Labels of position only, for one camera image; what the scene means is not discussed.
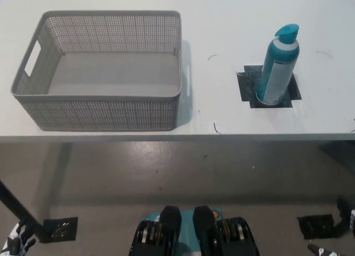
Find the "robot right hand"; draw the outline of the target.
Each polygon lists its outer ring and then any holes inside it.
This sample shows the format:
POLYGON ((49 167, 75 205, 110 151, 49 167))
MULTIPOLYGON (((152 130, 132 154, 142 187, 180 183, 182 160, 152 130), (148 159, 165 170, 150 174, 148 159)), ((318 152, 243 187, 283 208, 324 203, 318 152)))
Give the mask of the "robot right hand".
MULTIPOLYGON (((316 225, 316 238, 340 238, 348 232, 354 235, 354 202, 346 199, 344 196, 338 196, 337 208, 341 221, 336 225, 326 225, 325 223, 316 225)), ((307 246, 313 255, 341 255, 340 252, 325 249, 315 244, 307 246)))

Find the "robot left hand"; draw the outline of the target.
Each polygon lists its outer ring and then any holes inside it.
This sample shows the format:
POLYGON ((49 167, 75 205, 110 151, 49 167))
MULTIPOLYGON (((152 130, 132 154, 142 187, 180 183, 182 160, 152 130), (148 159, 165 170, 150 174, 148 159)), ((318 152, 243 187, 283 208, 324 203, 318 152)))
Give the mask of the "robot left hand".
POLYGON ((34 246, 36 239, 33 238, 34 226, 26 226, 25 222, 18 222, 10 234, 1 250, 1 256, 25 256, 30 247, 34 246))

